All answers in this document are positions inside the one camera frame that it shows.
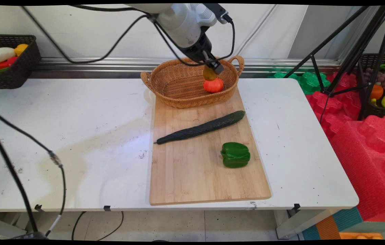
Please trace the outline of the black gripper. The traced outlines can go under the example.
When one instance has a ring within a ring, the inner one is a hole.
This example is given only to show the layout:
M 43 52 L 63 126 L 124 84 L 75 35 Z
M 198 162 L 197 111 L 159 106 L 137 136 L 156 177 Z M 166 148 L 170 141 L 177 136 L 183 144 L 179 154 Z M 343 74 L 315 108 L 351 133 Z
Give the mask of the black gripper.
M 179 47 L 179 50 L 197 64 L 205 64 L 204 75 L 219 75 L 224 66 L 211 54 L 212 45 L 205 32 L 201 32 L 199 39 L 188 47 Z

